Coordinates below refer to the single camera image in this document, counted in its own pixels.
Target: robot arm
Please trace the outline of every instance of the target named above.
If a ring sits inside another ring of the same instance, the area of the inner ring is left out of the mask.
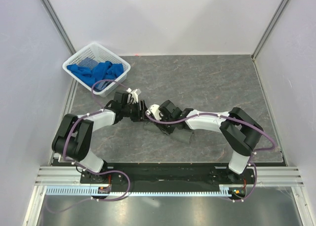
[[[129,117],[134,122],[144,121],[147,108],[143,100],[138,101],[139,94],[139,89],[116,92],[114,99],[107,104],[101,113],[81,120],[70,138],[66,156],[93,172],[106,171],[106,161],[97,157],[90,150],[92,132],[105,126],[114,125],[123,117]],[[73,114],[64,116],[52,143],[53,151],[63,154],[70,129],[81,116]]]
[[[147,109],[143,100],[138,100],[140,90],[118,91],[114,95],[104,110],[94,116],[83,119],[75,129],[75,133],[68,143],[66,156],[79,162],[82,166],[93,172],[99,173],[107,170],[106,161],[97,157],[90,150],[90,141],[92,132],[104,126],[114,125],[121,121],[123,117],[129,117],[133,122],[150,121],[145,112],[155,120],[177,121],[186,117],[200,113],[198,110],[184,109],[181,111],[171,101],[167,100],[162,105],[151,105]],[[242,174],[247,166],[249,158],[261,138],[261,134],[252,128],[220,118],[220,115],[233,117],[246,121],[257,128],[262,127],[256,123],[249,115],[240,108],[233,108],[230,112],[216,113],[213,115],[201,115],[184,122],[176,124],[159,124],[154,123],[163,133],[171,135],[175,130],[187,130],[186,135],[191,135],[193,130],[204,129],[215,132],[221,132],[233,148],[233,155],[229,162],[229,169],[235,174]],[[64,116],[62,123],[52,143],[52,149],[63,153],[66,138],[73,124],[81,116],[67,114]]]
[[[149,113],[156,120],[177,121],[202,112],[193,109],[184,109],[184,111],[182,112],[178,107],[176,107],[172,102],[168,100],[164,102],[161,106],[156,104],[151,105],[149,107]],[[261,134],[248,126],[226,120],[224,118],[221,118],[220,116],[223,115],[233,117],[239,120],[246,121],[261,130],[263,130],[263,128],[240,108],[233,108],[230,112],[212,114],[213,115],[195,116],[186,120],[185,123],[178,123],[174,125],[156,125],[164,133],[169,135],[173,133],[176,127],[178,129],[203,129],[221,132],[233,148],[233,155],[228,167],[231,171],[240,175],[246,168],[250,156],[261,138]]]

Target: white plastic basket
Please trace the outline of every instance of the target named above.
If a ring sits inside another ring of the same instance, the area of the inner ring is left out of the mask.
[[[97,62],[106,62],[110,61],[112,63],[122,63],[123,64],[123,74],[121,74],[118,78],[115,80],[122,83],[126,77],[127,73],[130,70],[130,64],[128,64],[126,61],[121,59],[119,56],[111,52],[110,50],[106,49],[105,47],[99,45],[96,42],[93,42],[86,47],[80,49],[78,52],[76,52],[74,55],[72,55],[66,62],[63,64],[63,69],[71,75],[76,81],[78,81],[80,84],[82,84],[85,88],[91,91],[91,87],[86,85],[84,82],[82,82],[78,77],[76,77],[74,74],[71,73],[67,69],[68,65],[72,64],[79,64],[83,59],[85,58],[91,58]],[[107,96],[109,93],[111,93],[119,84],[111,82],[107,87],[105,87],[102,91],[97,92],[93,91],[94,94],[100,95],[101,97]]]

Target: black mounting plate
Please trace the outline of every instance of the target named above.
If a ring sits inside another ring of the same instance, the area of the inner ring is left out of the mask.
[[[120,170],[131,180],[130,192],[195,192],[218,191],[219,185],[254,183],[252,169],[245,169],[234,182],[228,170],[218,163],[110,163],[108,170]],[[84,172],[82,184],[107,184],[108,176],[95,176]],[[121,174],[111,174],[112,192],[124,192],[127,179]]]

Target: marble-patterned surface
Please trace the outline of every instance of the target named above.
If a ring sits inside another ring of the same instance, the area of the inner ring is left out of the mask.
[[[244,109],[274,137],[267,107],[249,55],[135,56],[124,85],[140,88],[147,107],[171,100],[179,108],[206,112]],[[104,104],[113,98],[99,98]],[[72,113],[98,110],[91,93],[78,85]],[[109,162],[228,162],[232,148],[221,133],[196,130],[189,145],[124,119],[93,133],[91,149]],[[270,146],[264,137],[258,148]],[[281,162],[280,149],[259,152],[258,162]]]

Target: blue object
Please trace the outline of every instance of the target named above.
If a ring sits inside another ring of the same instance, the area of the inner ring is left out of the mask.
[[[90,87],[102,79],[116,79],[124,72],[122,64],[109,61],[97,63],[91,58],[85,58],[78,65],[68,65],[67,69]],[[110,82],[101,82],[96,85],[95,90],[101,91],[109,84]]]

